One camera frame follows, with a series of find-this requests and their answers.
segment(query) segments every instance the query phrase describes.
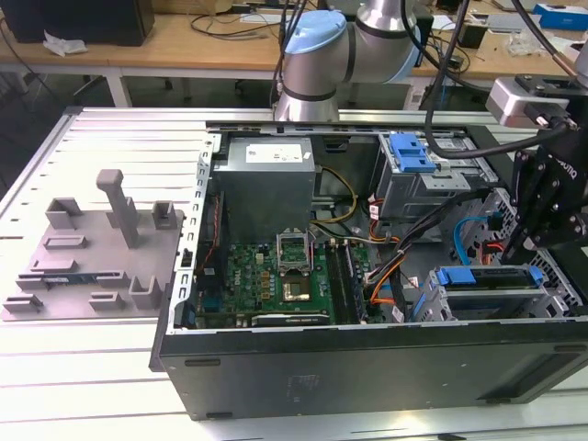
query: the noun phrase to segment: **white table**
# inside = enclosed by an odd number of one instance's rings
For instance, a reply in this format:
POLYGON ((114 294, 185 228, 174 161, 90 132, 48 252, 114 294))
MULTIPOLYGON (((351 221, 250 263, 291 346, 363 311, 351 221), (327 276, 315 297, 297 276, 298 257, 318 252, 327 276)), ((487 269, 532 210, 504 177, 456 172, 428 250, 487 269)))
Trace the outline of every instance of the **white table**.
MULTIPOLYGON (((195 161, 190 140, 204 119, 269 120, 265 110, 86 109, 64 116, 0 202, 0 289, 16 273, 48 221, 51 198, 76 197, 103 209, 93 189, 100 167, 125 174, 137 208, 172 199, 182 209, 195 161)), ((486 113, 439 112, 438 121, 483 124, 499 141, 528 136, 497 126, 486 113)), ((422 121, 422 112, 342 112, 343 120, 422 121)), ((358 413, 194 423, 172 383, 147 365, 155 319, 0 322, 0 439, 437 439, 572 441, 588 438, 588 370, 527 405, 358 413)))

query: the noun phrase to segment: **yellow wire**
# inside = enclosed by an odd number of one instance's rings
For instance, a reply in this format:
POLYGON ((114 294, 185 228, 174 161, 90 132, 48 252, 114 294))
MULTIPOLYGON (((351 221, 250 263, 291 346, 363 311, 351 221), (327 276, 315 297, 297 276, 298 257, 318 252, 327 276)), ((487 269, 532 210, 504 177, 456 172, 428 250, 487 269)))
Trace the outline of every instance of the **yellow wire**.
POLYGON ((343 184, 347 187, 347 189, 349 190, 349 193, 351 193, 351 197, 353 198, 353 204, 351 205, 351 208, 349 209, 349 211, 346 214, 343 214, 341 216, 337 216, 336 218, 332 218, 332 219, 325 219, 325 220, 312 220, 311 223, 337 223, 337 222, 341 222, 344 221, 348 218, 350 218, 351 216, 353 216, 353 213, 356 212, 356 208, 357 208, 357 194, 354 191, 354 189, 351 187, 351 185, 347 182, 347 180, 342 177, 341 175, 339 175, 337 172, 335 172, 332 168, 329 167, 323 167, 324 170, 332 173, 333 175, 337 176, 337 178, 339 180, 341 180, 341 182, 343 182, 343 184))

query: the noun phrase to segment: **gray plastic peg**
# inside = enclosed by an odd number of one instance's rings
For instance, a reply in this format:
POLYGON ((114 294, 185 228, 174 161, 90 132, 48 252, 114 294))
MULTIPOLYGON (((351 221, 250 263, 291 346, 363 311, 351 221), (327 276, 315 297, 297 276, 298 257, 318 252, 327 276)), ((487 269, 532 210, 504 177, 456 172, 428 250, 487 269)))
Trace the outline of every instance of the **gray plastic peg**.
POLYGON ((137 231, 137 216, 127 205, 127 200, 122 192, 123 174, 120 170, 100 170, 96 179, 96 186, 107 194, 108 202, 112 207, 112 214, 117 220, 122 237, 129 248, 135 248, 139 241, 137 231))

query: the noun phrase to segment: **blue box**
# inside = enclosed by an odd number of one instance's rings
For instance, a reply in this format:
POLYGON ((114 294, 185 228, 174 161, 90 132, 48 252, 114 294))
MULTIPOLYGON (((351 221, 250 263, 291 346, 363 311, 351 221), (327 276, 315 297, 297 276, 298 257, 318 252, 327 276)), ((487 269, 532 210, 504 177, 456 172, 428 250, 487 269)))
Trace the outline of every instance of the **blue box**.
POLYGON ((549 6, 537 4, 533 14, 541 16, 542 28, 587 30, 588 10, 580 6, 549 6))

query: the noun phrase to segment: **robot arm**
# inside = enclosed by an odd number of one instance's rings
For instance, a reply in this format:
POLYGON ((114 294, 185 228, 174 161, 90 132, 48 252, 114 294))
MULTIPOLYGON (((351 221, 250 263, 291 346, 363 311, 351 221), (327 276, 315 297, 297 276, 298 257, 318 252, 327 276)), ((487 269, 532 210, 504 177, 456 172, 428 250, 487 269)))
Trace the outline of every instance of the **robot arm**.
MULTIPOLYGON (((350 25, 336 11, 304 13, 286 47, 276 119, 337 121, 337 85, 388 83, 409 74, 418 50, 402 24, 400 7, 397 0, 367 0, 350 25)), ((413 14, 409 23, 418 33, 413 14)))

